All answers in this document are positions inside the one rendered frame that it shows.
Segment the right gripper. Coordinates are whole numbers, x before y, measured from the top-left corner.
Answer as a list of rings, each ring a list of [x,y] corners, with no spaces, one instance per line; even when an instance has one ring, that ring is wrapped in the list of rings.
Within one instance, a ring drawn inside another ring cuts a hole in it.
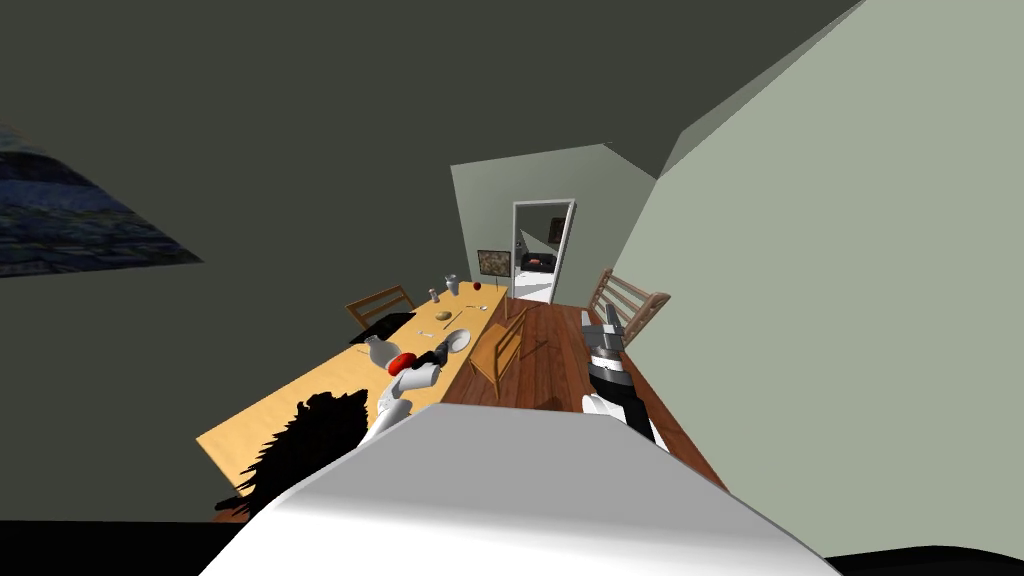
[[[618,307],[614,303],[605,303],[605,315],[606,324],[592,324],[590,312],[581,313],[585,344],[592,349],[592,355],[621,355],[625,351],[625,343]]]

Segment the wooden chair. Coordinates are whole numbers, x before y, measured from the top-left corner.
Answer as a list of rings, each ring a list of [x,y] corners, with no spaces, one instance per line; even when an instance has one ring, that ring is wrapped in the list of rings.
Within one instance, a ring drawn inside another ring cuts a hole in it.
[[[606,268],[597,281],[587,310],[595,318],[607,320],[607,308],[611,308],[623,329],[623,341],[629,346],[670,298],[665,292],[648,293]]]
[[[416,304],[412,301],[406,289],[400,284],[397,284],[347,304],[346,311],[362,329],[368,329],[376,320],[386,315],[389,310],[401,305],[406,305],[410,311],[416,308]]]
[[[496,399],[501,396],[501,379],[520,357],[526,315],[524,310],[505,326],[490,326],[469,356],[473,373],[483,376],[492,384]]]

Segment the white jug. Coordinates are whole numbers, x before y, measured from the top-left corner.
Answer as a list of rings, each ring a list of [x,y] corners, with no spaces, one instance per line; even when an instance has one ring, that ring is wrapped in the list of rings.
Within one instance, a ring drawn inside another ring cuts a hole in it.
[[[398,345],[381,339],[377,335],[368,336],[364,342],[367,345],[367,354],[371,362],[385,371],[389,369],[391,362],[402,354]]]

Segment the black placemat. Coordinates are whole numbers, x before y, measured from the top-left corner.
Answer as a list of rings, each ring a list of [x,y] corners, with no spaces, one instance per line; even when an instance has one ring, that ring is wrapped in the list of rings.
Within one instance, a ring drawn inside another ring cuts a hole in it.
[[[356,337],[352,338],[350,344],[362,344],[371,336],[376,336],[380,340],[387,341],[415,317],[415,312],[394,312],[387,314],[364,329]]]

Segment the light wooden dining table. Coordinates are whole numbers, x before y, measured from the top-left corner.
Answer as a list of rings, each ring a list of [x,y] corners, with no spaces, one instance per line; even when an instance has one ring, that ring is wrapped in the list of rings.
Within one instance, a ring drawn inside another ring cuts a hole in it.
[[[503,315],[507,291],[506,282],[487,282],[476,291],[471,282],[463,281],[457,297],[447,291],[442,292],[438,303],[430,301],[419,306],[416,317],[391,336],[389,340],[402,352],[420,355],[433,349],[456,329],[464,328],[472,333],[469,347],[449,357],[447,364],[441,369],[433,387],[411,390],[403,395],[403,398],[411,401],[413,412],[441,401],[492,318]],[[466,307],[474,305],[486,305],[489,310]],[[435,314],[440,311],[450,311],[452,318],[436,320]],[[442,330],[461,311],[464,313],[450,328]],[[372,424],[377,417],[377,401],[390,381],[391,377],[387,372],[371,362],[366,345],[352,346],[202,434],[197,443],[230,485],[238,486],[249,478],[245,470],[256,461],[264,444],[271,441],[273,435],[282,431],[294,418],[297,403],[322,392],[329,390],[337,396],[366,389],[368,421]]]

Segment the black leafy plant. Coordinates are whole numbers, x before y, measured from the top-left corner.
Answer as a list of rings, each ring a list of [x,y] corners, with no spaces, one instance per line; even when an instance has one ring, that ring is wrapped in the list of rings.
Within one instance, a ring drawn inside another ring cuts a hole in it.
[[[214,506],[216,511],[257,515],[310,475],[355,449],[368,431],[368,390],[335,396],[322,392],[296,404],[296,414],[264,444],[250,475],[238,488],[250,491]]]

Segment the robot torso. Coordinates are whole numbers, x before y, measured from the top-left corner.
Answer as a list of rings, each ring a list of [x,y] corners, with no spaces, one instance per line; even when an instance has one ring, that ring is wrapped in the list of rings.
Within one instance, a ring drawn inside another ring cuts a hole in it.
[[[200,576],[835,576],[605,415],[435,404],[282,494]]]

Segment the large dark blue painting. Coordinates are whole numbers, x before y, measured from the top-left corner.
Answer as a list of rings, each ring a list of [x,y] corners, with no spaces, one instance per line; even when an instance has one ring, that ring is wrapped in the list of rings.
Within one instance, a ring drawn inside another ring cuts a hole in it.
[[[0,278],[200,261],[104,190],[0,122]]]

